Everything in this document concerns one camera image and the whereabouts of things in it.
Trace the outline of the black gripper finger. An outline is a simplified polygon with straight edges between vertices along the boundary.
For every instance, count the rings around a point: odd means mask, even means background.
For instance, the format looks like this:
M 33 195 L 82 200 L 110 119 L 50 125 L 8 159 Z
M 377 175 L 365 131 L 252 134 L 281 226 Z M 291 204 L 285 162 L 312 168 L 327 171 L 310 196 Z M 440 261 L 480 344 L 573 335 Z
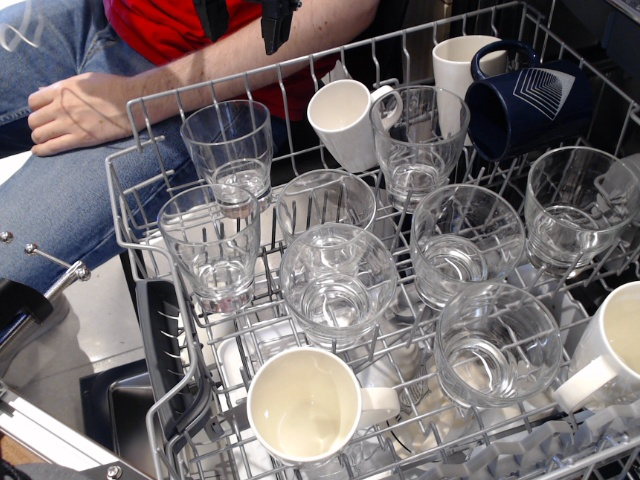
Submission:
M 219 40 L 229 26 L 229 13 L 225 0 L 194 0 L 193 5 L 206 37 Z
M 275 54 L 289 40 L 298 0 L 262 0 L 261 33 L 267 55 Z

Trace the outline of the person's bare forearm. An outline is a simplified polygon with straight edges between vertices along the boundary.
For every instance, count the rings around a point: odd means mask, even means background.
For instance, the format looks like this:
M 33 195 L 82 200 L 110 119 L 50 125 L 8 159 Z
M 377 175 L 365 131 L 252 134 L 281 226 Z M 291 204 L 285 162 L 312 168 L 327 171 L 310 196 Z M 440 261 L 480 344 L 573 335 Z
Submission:
M 261 33 L 259 5 L 227 1 L 229 26 L 216 42 L 157 66 L 149 61 L 142 72 L 126 74 L 140 86 L 133 99 L 221 78 L 220 99 L 231 99 L 244 88 L 236 74 L 344 44 L 361 34 L 378 10 L 376 1 L 305 1 L 294 13 L 289 40 L 267 55 Z

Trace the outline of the person's bare hand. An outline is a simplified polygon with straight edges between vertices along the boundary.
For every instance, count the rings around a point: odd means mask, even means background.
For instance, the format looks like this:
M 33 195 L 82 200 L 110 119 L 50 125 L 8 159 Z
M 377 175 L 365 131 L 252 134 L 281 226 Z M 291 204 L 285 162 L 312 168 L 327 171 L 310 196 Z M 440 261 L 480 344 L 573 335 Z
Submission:
M 31 153 L 52 156 L 131 136 L 126 105 L 139 92 L 133 77 L 93 72 L 39 88 L 28 97 Z

